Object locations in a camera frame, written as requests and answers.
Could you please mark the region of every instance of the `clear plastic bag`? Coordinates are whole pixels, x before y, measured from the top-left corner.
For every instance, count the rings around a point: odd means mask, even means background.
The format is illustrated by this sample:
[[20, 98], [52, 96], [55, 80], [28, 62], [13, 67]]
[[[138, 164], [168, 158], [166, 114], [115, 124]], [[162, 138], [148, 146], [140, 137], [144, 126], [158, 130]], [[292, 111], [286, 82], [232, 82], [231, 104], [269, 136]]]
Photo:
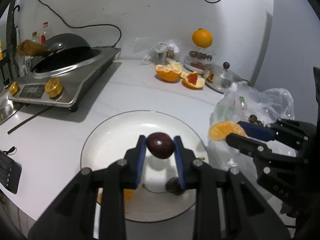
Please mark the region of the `clear plastic bag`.
[[[231, 85], [225, 92], [210, 116], [210, 126], [222, 121], [248, 121], [250, 115], [256, 115], [263, 124], [275, 122], [278, 117], [294, 120], [293, 98], [286, 89], [269, 89], [259, 92], [246, 82]], [[274, 152], [295, 156], [295, 150], [277, 141], [264, 142]], [[223, 170], [236, 166], [256, 189], [266, 198], [271, 194], [260, 187], [257, 182], [257, 171], [251, 157], [243, 155], [225, 141], [213, 141], [208, 138], [210, 163]]]
[[145, 55], [143, 64], [154, 63], [155, 65], [167, 65], [166, 59], [173, 59], [180, 62], [179, 43], [174, 40], [163, 41], [154, 45]]

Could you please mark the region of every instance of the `chopstick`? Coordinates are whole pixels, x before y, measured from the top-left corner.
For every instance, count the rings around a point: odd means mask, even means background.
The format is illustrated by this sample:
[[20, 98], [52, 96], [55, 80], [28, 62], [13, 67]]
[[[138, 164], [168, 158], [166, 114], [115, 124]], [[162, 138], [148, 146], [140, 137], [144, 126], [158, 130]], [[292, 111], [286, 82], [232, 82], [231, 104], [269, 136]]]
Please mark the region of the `chopstick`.
[[26, 120], [24, 120], [23, 122], [19, 123], [18, 125], [16, 125], [15, 127], [13, 127], [11, 130], [8, 131], [8, 134], [14, 132], [15, 130], [17, 130], [19, 127], [21, 127], [22, 125], [24, 125], [25, 123], [29, 122], [30, 120], [34, 119], [35, 117], [43, 114], [44, 112], [50, 110], [51, 108], [53, 108], [53, 106], [49, 106], [41, 111], [39, 111], [38, 113], [34, 114], [33, 116], [27, 118]]

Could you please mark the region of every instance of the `table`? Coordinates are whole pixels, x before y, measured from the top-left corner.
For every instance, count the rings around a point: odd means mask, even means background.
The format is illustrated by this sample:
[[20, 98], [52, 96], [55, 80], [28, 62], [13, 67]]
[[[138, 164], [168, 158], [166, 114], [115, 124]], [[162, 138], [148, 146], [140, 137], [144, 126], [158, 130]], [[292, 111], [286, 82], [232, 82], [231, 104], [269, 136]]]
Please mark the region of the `table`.
[[[204, 87], [191, 90], [155, 77], [153, 65], [139, 60], [114, 62], [97, 80], [75, 113], [53, 108], [15, 132], [7, 131], [43, 106], [22, 108], [0, 126], [0, 146], [17, 148], [11, 156], [21, 164], [17, 195], [0, 189], [28, 216], [37, 220], [50, 202], [80, 170], [82, 146], [90, 132], [105, 119], [131, 110], [170, 114], [189, 126], [207, 144], [209, 116], [222, 95]], [[191, 239], [194, 210], [156, 224], [127, 221], [128, 239]]]

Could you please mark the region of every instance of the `digital display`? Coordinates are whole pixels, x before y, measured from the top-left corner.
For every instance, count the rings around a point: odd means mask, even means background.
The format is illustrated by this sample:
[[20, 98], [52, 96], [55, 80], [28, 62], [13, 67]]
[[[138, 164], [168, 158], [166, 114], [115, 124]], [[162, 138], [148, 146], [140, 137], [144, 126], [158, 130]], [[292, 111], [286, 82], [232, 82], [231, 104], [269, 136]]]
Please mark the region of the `digital display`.
[[25, 85], [19, 97], [40, 99], [44, 93], [44, 86], [44, 84]]

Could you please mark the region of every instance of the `gold knob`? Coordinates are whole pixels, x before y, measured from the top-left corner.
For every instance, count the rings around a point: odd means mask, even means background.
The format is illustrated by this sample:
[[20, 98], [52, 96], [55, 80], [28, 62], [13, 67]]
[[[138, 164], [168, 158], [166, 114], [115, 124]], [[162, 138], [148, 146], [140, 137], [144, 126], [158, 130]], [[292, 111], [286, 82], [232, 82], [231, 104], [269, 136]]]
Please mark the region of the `gold knob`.
[[15, 95], [19, 90], [19, 85], [17, 82], [13, 82], [9, 88], [9, 92], [11, 95]]
[[44, 91], [48, 94], [49, 98], [55, 98], [61, 94], [63, 86], [59, 78], [51, 78], [44, 87]]

